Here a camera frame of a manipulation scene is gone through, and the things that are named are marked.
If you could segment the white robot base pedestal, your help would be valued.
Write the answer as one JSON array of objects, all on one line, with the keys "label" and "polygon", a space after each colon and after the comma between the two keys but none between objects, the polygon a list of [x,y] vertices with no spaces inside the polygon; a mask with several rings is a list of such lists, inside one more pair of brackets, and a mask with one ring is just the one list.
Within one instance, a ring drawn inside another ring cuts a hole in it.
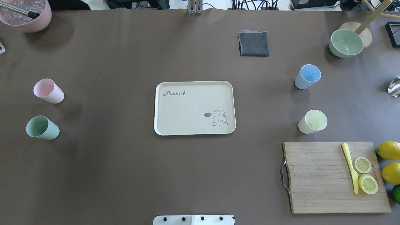
[{"label": "white robot base pedestal", "polygon": [[234,215],[159,215],[153,225],[234,225]]}]

